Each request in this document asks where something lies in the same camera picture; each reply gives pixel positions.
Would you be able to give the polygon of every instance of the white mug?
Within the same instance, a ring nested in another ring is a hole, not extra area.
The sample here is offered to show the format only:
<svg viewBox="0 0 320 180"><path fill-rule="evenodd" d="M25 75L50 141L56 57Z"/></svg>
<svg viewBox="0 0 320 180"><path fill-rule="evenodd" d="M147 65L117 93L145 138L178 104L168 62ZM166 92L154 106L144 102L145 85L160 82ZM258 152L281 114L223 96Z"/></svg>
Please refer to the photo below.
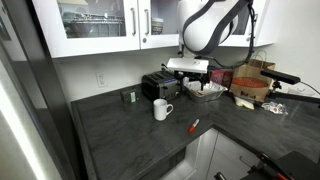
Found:
<svg viewBox="0 0 320 180"><path fill-rule="evenodd" d="M156 99L153 101L154 109L154 118L158 121L163 121L166 119L167 115L170 114L173 110L172 104L168 104L164 99Z"/></svg>

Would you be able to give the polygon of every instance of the pen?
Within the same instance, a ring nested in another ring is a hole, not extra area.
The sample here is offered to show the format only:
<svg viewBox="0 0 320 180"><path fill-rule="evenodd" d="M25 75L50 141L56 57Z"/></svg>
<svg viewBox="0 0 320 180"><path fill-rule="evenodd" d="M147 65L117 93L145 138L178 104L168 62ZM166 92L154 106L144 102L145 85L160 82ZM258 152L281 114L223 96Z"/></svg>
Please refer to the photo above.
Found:
<svg viewBox="0 0 320 180"><path fill-rule="evenodd" d="M189 127L189 133L192 133L194 131L194 129L196 128L196 126L199 123L199 119L197 119L190 127Z"/></svg>

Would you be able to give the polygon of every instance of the gray countertop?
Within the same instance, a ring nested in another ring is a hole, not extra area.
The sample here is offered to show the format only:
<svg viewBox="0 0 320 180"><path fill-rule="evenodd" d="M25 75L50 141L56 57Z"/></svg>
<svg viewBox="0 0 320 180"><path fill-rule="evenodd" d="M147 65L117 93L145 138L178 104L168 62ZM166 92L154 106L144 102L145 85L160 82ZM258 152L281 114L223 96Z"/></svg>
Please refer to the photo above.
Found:
<svg viewBox="0 0 320 180"><path fill-rule="evenodd" d="M123 104L119 91L73 102L89 178L139 179L211 127L253 153L277 159L295 150L315 162L319 158L320 109L315 104L285 101L289 115L274 115L237 107L226 95L202 104L182 95L169 103L173 112L156 121L152 102L142 95L134 104ZM188 133L197 118L195 132Z"/></svg>

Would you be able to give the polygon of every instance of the toaster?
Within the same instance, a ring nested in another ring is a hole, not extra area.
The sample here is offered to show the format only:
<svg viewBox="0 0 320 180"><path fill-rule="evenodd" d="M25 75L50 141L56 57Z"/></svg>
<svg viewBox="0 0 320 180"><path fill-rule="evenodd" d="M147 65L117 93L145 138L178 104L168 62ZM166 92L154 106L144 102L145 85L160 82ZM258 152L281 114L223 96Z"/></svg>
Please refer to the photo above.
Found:
<svg viewBox="0 0 320 180"><path fill-rule="evenodd" d="M142 77L142 94L151 101L177 98L180 90L179 81L168 71L157 71Z"/></svg>

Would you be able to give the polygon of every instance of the electrical outlet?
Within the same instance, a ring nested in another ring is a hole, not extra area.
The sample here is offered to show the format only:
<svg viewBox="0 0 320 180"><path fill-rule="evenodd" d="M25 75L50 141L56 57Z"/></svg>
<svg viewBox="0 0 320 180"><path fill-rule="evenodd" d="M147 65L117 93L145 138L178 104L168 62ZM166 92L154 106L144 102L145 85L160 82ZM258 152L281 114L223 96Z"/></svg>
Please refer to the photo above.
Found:
<svg viewBox="0 0 320 180"><path fill-rule="evenodd" d="M96 73L97 81L98 81L98 87L107 86L107 76L106 73Z"/></svg>

